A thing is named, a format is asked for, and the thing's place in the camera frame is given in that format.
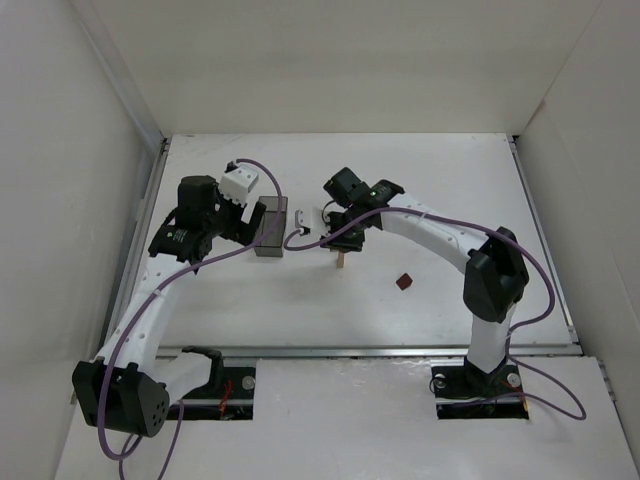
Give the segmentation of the smoky transparent plastic bin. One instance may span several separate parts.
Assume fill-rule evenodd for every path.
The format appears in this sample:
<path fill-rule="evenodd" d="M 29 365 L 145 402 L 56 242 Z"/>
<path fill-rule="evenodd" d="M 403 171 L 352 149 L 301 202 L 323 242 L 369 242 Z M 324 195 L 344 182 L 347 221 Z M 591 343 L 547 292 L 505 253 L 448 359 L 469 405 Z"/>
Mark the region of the smoky transparent plastic bin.
<path fill-rule="evenodd" d="M 284 255 L 284 238 L 287 224 L 288 198 L 283 197 L 278 205 L 277 196 L 260 196 L 258 201 L 266 206 L 263 219 L 255 238 L 270 232 L 257 246 L 254 253 L 259 258 L 282 258 Z"/>

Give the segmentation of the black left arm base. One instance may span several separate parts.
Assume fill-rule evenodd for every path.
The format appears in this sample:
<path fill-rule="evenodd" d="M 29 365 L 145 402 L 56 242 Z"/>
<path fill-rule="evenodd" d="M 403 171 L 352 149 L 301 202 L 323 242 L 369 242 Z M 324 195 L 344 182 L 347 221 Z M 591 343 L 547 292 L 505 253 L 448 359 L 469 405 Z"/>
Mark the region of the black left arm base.
<path fill-rule="evenodd" d="M 181 401 L 186 421 L 244 421 L 253 419 L 256 369 L 251 366 L 201 365 L 159 369 L 171 404 Z"/>

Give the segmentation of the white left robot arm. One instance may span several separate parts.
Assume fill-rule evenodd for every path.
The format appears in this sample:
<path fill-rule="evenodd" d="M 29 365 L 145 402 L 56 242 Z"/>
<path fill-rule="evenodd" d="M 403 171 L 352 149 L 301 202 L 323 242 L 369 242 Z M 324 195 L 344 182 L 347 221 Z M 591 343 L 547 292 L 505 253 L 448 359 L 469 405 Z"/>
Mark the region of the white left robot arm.
<path fill-rule="evenodd" d="M 155 364 L 156 355 L 179 289 L 198 272 L 214 239 L 243 247 L 254 240 L 266 207 L 257 203 L 249 222 L 242 216 L 258 181 L 258 172 L 247 166 L 220 179 L 181 179 L 177 205 L 150 243 L 142 279 L 123 317 L 95 359 L 79 362 L 72 374 L 88 425 L 153 437 L 173 404 L 198 388 L 220 388 L 224 361 L 219 351 L 186 347 L 161 367 Z"/>

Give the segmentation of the dark red wood block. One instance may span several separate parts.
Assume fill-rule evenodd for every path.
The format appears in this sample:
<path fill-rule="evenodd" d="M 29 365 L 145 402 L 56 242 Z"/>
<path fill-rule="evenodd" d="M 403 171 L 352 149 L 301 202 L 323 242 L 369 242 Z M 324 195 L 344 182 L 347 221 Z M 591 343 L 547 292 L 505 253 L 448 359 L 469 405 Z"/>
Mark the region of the dark red wood block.
<path fill-rule="evenodd" d="M 405 291 L 410 288 L 413 284 L 413 278 L 408 274 L 402 274 L 397 280 L 396 285 L 401 291 Z"/>

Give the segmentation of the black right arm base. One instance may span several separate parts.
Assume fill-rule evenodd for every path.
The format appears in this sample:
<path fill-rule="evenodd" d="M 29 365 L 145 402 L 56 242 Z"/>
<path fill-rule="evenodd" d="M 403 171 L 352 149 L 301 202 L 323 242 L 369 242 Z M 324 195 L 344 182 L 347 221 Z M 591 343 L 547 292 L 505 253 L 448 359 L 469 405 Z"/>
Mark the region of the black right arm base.
<path fill-rule="evenodd" d="M 529 419 L 526 401 L 516 396 L 522 380 L 513 364 L 491 374 L 466 364 L 436 365 L 431 375 L 439 420 Z"/>

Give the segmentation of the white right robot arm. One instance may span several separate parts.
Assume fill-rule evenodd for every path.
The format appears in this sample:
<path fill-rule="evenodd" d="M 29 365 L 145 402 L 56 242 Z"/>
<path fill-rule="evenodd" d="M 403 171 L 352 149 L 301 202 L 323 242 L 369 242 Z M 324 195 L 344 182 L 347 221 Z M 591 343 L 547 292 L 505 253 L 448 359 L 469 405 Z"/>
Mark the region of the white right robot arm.
<path fill-rule="evenodd" d="M 381 180 L 370 186 L 345 167 L 323 186 L 340 207 L 325 224 L 328 234 L 345 231 L 326 247 L 341 253 L 360 252 L 365 231 L 375 227 L 396 234 L 437 254 L 464 276 L 463 302 L 472 313 L 472 335 L 464 362 L 467 381 L 480 389 L 497 382 L 506 364 L 505 342 L 516 304 L 529 274 L 515 235 L 499 228 L 495 238 L 465 226 L 438 222 L 437 213 L 399 185 Z"/>

